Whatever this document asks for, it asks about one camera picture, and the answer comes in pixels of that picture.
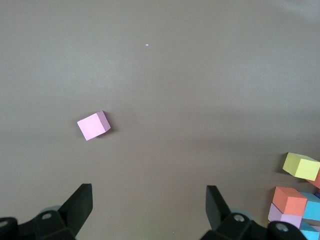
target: foam block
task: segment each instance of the foam block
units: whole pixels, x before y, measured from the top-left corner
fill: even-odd
[[[320,233],[320,226],[311,226],[311,227],[313,227],[315,230],[317,230]]]
[[[307,198],[292,187],[276,186],[272,203],[283,214],[302,216]]]
[[[268,220],[270,222],[286,222],[299,228],[302,221],[302,216],[283,214],[273,203],[271,203]]]
[[[307,198],[303,218],[320,221],[320,199],[312,193],[301,192]]]
[[[77,123],[87,141],[104,134],[111,128],[103,111],[96,112]]]
[[[314,186],[316,186],[318,189],[320,189],[320,170],[318,171],[318,174],[315,177],[315,180],[308,180],[307,181],[311,184],[313,184]]]
[[[319,232],[304,221],[301,222],[300,231],[307,240],[319,240]]]
[[[300,179],[314,181],[320,169],[320,162],[311,157],[289,152],[283,170]]]

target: stack of blocks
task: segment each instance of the stack of blocks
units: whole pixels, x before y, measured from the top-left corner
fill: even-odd
[[[320,188],[320,162],[311,157],[289,152],[283,169],[296,178],[305,179]],[[268,220],[290,223],[308,240],[320,240],[320,226],[303,220],[320,221],[320,190],[316,194],[298,192],[291,187],[277,186]]]

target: cube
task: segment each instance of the cube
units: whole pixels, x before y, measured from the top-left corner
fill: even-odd
[[[304,221],[301,222],[300,231],[307,240],[319,240],[319,232]]]
[[[307,198],[302,217],[304,219],[320,221],[320,199],[312,193],[301,192],[301,194]]]
[[[302,216],[307,198],[292,187],[275,187],[272,203],[283,213]]]
[[[300,179],[314,181],[320,169],[320,162],[311,157],[289,152],[283,170]]]
[[[299,228],[302,221],[302,216],[283,214],[273,203],[271,203],[268,220],[270,222],[286,222]]]
[[[111,128],[103,111],[96,112],[77,123],[87,141],[104,134]]]
[[[320,189],[320,170],[318,171],[318,174],[315,177],[315,180],[308,180],[307,181],[311,184],[313,184],[314,186],[316,186],[318,189]]]
[[[317,230],[320,233],[320,226],[311,226],[313,227],[315,230]]]

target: orange cube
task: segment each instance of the orange cube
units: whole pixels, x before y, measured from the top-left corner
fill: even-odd
[[[307,198],[294,188],[277,186],[272,203],[283,214],[303,216]]]
[[[318,174],[314,181],[311,181],[311,180],[307,180],[307,181],[313,184],[314,186],[316,186],[318,189],[320,189],[320,171],[318,171]]]

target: pink block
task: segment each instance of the pink block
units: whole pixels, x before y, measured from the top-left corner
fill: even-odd
[[[281,221],[281,222],[289,223],[289,224],[292,224],[292,225],[296,226],[297,228],[299,228],[300,224],[301,224],[301,221],[302,221],[302,216],[283,214],[272,203],[271,206],[270,206],[268,220],[270,222],[272,222],[272,221]]]
[[[99,111],[91,116],[77,122],[85,140],[93,139],[111,129],[110,124],[103,111]]]

